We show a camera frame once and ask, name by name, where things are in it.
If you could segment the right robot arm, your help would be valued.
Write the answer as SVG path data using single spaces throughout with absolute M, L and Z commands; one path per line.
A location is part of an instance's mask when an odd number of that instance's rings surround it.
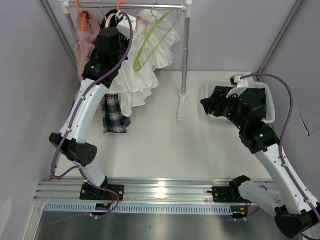
M 275 196 L 242 175 L 229 182 L 229 198 L 257 205 L 289 239 L 319 224 L 320 202 L 292 169 L 274 130 L 263 122 L 264 105 L 259 96 L 251 92 L 228 96 L 227 91 L 216 88 L 200 103 L 207 115 L 225 117 L 236 126 L 241 142 L 262 163 L 280 192 Z

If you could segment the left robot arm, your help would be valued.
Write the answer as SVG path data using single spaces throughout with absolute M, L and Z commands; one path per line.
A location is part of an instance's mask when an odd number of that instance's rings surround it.
M 122 63 L 127 60 L 130 48 L 130 40 L 117 28 L 100 30 L 95 49 L 85 65 L 80 91 L 70 115 L 59 133 L 51 133 L 49 137 L 56 148 L 51 163 L 52 177 L 58 178 L 55 167 L 59 154 L 62 154 L 92 185 L 90 192 L 97 200 L 105 199 L 109 188 L 104 184 L 107 177 L 95 163 L 98 149 L 87 143 L 89 127 L 100 102 L 118 76 Z

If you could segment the white ruffled skirt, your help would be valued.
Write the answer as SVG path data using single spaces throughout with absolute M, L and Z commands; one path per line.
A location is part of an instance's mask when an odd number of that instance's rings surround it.
M 159 86 L 155 70 L 171 66 L 174 60 L 172 46 L 181 37 L 174 23 L 156 10 L 141 10 L 133 42 L 109 94 L 118 95 L 122 115 L 130 117 L 134 107 L 145 105 L 152 89 Z

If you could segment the orange plastic hanger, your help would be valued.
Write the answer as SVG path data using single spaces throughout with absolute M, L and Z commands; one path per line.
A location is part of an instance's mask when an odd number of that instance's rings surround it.
M 125 0 L 119 0 L 119 1 L 118 1 L 117 7 L 116 7 L 116 9 L 117 9 L 118 12 L 121 11 L 121 6 L 122 6 L 122 4 L 125 4 L 125 3 L 126 3 Z

